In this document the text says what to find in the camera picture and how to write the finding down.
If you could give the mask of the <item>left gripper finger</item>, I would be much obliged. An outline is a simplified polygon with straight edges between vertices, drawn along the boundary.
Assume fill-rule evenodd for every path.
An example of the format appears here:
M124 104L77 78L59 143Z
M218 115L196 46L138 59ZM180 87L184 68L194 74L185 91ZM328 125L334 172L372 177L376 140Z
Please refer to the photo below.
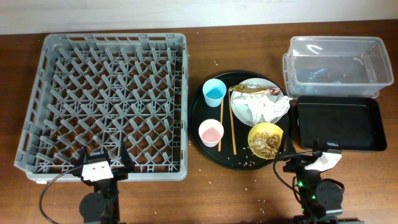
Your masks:
M124 141L121 141L120 156L121 156L121 162L124 165L125 172L127 173L134 172L134 163L131 157L129 156Z
M77 167L83 166L86 163L87 155L88 155L87 147L84 146L83 149L81 150L78 160L76 162Z

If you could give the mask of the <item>food scraps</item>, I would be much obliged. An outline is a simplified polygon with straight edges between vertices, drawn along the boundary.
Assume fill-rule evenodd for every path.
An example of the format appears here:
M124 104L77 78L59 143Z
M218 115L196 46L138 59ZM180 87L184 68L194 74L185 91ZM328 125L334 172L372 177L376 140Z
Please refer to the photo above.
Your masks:
M249 140L249 147L255 155L263 159L275 158L279 148L280 137L268 131L256 132Z

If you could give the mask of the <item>yellow bowl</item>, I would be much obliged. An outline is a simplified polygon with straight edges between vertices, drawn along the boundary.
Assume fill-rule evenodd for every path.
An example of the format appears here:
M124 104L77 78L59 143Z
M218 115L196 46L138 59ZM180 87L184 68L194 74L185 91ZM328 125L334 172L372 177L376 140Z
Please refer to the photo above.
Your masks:
M279 141L279 147L280 147L280 145L281 145L281 142L282 142L282 136L283 136L283 133L284 133L284 131L280 128L280 127L278 127L277 125L275 125L275 124L272 124L272 123L260 123L260 124L257 124L257 125L255 125L251 130L250 130L250 132L249 132L249 134L248 134L248 146L249 146L249 140L254 136L254 134L256 133L256 132L263 132L263 131L268 131L268 132L270 132L270 133L273 133L273 134L276 134L276 135L278 135L279 137L280 137L280 141Z

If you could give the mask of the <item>white napkin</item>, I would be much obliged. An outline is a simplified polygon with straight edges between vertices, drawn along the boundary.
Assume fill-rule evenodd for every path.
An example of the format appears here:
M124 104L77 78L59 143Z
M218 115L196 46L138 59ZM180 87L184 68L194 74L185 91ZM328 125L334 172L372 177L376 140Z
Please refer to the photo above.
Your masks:
M282 93L274 96L233 91L231 97L234 115L248 126L278 122L290 109L292 100Z

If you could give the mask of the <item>pink cup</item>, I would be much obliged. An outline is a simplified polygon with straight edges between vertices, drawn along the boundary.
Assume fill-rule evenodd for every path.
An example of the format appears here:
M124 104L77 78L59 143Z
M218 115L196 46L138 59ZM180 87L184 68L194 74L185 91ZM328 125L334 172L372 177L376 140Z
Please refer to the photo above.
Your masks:
M206 147L215 147L218 145L221 132L221 124L215 119L204 120L198 128L200 139Z

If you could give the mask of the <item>brown snack wrapper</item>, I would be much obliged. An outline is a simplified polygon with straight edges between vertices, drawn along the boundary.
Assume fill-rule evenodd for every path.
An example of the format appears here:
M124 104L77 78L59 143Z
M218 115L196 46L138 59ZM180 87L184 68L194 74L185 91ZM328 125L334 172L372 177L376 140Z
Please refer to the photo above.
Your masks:
M279 88L266 88L263 86L244 85L244 84L231 86L229 88L229 91L236 91L239 93L247 93L247 94L264 94L264 95L278 95L280 93Z

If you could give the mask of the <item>light blue cup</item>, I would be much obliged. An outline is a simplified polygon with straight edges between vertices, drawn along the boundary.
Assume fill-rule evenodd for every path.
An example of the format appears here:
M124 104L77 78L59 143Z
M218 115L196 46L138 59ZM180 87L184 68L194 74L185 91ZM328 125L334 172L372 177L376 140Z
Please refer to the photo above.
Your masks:
M212 78L204 83L202 92L206 104L210 107L217 107L223 101L227 89L223 81Z

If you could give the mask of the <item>wooden chopstick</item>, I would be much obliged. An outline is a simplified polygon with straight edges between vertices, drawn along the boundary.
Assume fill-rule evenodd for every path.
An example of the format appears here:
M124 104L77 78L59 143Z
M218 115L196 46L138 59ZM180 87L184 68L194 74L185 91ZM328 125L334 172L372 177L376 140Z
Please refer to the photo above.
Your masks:
M221 143L222 143L222 137L224 134L224 129L223 129L223 108L224 108L224 99L222 99L221 104L220 104L220 124L221 124L221 128L222 128L222 132L220 134L220 140L218 143L218 152L221 152Z
M228 103L229 103L229 117L230 117L230 124L231 124L231 139L232 139L232 146L233 146L233 154L237 155L236 151L236 141L235 141L235 134L234 134L234 119L233 119L233 110L232 110L232 102L231 102L231 92L232 88L228 88Z

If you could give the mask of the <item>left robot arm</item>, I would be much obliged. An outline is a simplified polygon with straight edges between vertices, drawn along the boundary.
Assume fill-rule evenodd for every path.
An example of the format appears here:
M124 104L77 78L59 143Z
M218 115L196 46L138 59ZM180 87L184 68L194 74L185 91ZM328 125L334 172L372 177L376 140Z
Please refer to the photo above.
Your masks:
M94 188L94 191L80 202L79 211L84 223L119 223L119 190L118 182L126 180L128 173L134 171L134 163L125 144L120 146L122 167L112 169L111 159L107 152L89 154L84 147L74 165L75 177Z

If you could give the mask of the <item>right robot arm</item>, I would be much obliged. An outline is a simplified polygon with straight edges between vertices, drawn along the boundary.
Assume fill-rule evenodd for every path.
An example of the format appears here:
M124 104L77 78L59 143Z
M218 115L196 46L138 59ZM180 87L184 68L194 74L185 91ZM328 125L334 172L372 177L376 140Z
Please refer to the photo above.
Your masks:
M338 223L343 213L342 202L345 187L333 179L321 178L321 173L333 168L341 159L340 151L296 153L284 158L284 172L295 174L292 185L299 197L302 214L293 217L292 223Z

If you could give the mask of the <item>grey dishwasher rack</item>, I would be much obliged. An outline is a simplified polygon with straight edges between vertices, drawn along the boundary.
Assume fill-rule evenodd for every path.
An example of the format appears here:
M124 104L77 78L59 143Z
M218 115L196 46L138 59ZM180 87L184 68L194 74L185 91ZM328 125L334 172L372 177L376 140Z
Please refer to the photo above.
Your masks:
M83 149L123 155L130 181L188 173L188 48L180 33L50 34L41 49L14 165L33 181L70 170Z

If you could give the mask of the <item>black rectangular tray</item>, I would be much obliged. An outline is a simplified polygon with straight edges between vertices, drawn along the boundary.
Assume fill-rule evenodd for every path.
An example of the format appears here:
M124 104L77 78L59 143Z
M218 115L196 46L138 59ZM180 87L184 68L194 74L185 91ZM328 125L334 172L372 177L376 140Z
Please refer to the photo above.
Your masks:
M372 98L301 96L296 108L304 148L311 149L313 140L319 138L342 150L387 149L379 105Z

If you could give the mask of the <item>round black tray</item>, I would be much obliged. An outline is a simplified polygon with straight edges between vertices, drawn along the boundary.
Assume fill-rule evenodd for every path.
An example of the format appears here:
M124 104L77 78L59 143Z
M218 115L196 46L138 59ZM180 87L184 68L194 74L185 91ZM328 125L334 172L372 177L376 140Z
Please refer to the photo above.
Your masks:
M262 86L270 86L271 88L280 88L279 85L271 81L269 78L248 71L230 71L221 73L213 78L221 80L228 88L240 83L246 84L246 81ZM233 116L233 123L237 155L234 155L228 102L225 102L223 107L224 135L221 139L221 151L218 151L218 146L205 146L205 144L201 141L198 132L200 125L204 120L207 119L215 119L217 121L220 120L220 106L210 107L205 103L205 97L202 90L205 82L206 81L204 81L201 86L194 91L193 95L190 96L190 99L188 100L189 109L187 127L192 143L194 143L198 150L214 163L229 169L255 170L272 165L274 163L274 159L261 159L260 157L255 156L249 149L248 134L252 126L240 121L236 114ZM275 124L283 130L283 134L288 134L290 139L290 142L288 141L289 146L287 146L287 143L282 140L280 147L282 156L295 153L295 149L291 140L294 138L294 123L296 121L294 109L291 106L288 112L275 122Z

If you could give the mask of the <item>clear plastic bin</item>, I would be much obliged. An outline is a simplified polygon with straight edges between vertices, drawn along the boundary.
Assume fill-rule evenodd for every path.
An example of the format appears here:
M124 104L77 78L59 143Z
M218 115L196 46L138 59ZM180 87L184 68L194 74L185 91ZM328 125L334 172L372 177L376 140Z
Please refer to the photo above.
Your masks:
M386 46L378 37L295 36L282 58L286 93L376 98L394 82Z

